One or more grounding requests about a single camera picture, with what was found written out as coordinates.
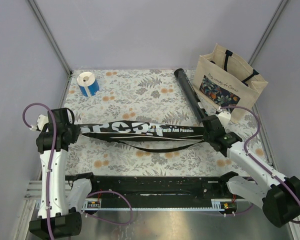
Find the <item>floral tablecloth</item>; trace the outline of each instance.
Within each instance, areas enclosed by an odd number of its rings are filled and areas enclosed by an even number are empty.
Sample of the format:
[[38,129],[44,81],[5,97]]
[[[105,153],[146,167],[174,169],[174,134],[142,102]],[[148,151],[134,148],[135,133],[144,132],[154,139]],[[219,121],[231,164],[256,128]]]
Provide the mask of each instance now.
[[[97,78],[100,90],[85,97],[76,79],[71,78],[64,106],[75,114],[79,124],[108,123],[118,120],[146,121],[173,125],[198,126],[199,122],[179,87],[174,70],[90,70]],[[186,70],[190,80],[195,70]],[[201,99],[208,114],[215,109]],[[227,127],[244,140],[257,129],[250,113]],[[146,148],[177,147],[176,142],[138,142]],[[250,149],[265,161],[260,137],[253,139]],[[169,153],[149,153],[116,142],[106,142],[80,136],[69,147],[66,174],[93,172],[95,175],[125,176],[220,176],[234,171],[247,176],[236,163],[215,152],[208,143],[198,143],[185,150]]]

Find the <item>tape roll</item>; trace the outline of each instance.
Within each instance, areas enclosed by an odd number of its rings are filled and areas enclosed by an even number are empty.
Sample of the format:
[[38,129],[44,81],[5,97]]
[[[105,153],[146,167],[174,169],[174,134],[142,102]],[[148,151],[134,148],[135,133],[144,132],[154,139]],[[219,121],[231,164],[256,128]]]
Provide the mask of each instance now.
[[96,95],[96,92],[99,91],[99,85],[96,80],[96,76],[89,71],[81,73],[76,82],[81,90],[82,95],[86,97],[91,97]]

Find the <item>black linear rail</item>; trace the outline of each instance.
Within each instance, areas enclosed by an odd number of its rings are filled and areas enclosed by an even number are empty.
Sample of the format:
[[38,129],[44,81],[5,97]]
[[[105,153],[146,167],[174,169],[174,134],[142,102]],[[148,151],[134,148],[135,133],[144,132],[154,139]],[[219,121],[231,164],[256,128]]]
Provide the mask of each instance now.
[[[65,177],[74,181],[77,176]],[[222,177],[90,176],[92,192],[112,190],[133,208],[209,208],[211,199],[232,199]],[[102,194],[101,208],[127,208],[115,194]]]

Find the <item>gray wall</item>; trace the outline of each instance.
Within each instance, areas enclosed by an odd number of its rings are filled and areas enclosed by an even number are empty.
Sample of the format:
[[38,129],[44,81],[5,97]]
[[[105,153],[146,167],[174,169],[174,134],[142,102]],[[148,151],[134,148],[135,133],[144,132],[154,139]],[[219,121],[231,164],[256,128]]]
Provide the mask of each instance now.
[[280,0],[37,2],[73,69],[195,69],[216,43],[248,60]]
[[[58,106],[67,80],[25,0],[0,0],[0,240],[10,234],[30,179],[38,176],[37,132],[22,122],[33,102]],[[43,109],[30,110],[36,122]]]
[[300,0],[292,0],[254,67],[269,85],[258,106],[279,169],[300,178]]

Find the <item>black bag handle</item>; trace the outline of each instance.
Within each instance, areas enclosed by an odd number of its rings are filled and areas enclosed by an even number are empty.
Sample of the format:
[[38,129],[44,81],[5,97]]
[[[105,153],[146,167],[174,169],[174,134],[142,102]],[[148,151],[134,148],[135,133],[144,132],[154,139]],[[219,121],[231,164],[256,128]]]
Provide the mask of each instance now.
[[[225,60],[224,60],[224,66],[223,66],[223,69],[228,72],[228,60],[229,60],[229,57],[232,56],[232,54],[234,54],[232,51],[230,50],[226,50],[225,51]],[[246,83],[246,81],[248,81],[249,79],[253,78],[255,75],[258,75],[259,72],[257,72],[256,70],[253,69],[253,72],[250,76],[248,76],[246,79],[244,79],[243,81],[241,81],[244,85],[248,86],[248,84]]]
[[228,59],[229,59],[229,57],[231,57],[232,56],[232,54],[234,54],[232,51],[230,51],[230,50],[226,50],[225,51],[225,60],[224,60],[224,66],[223,66],[223,69],[226,71],[226,72],[228,72],[228,69],[227,69],[227,66],[228,66]]
[[187,149],[195,144],[199,144],[199,143],[203,143],[204,141],[198,141],[196,143],[191,143],[191,144],[188,144],[188,145],[185,145],[185,146],[179,146],[179,147],[174,147],[174,148],[167,148],[167,149],[149,149],[149,148],[143,148],[143,147],[138,147],[138,146],[133,146],[133,145],[130,145],[124,141],[120,141],[120,140],[107,140],[108,142],[117,142],[117,143],[120,143],[120,144],[125,144],[125,145],[128,145],[130,147],[133,147],[135,149],[139,149],[139,150],[142,150],[142,151],[145,151],[145,152],[149,152],[149,153],[171,153],[171,152],[175,152],[175,151],[180,151],[180,150],[183,150],[183,149]]
[[250,76],[248,76],[245,80],[242,81],[242,83],[244,83],[244,85],[248,86],[248,84],[246,83],[246,81],[248,81],[249,79],[253,78],[255,75],[258,75],[259,73],[253,69],[253,72]]

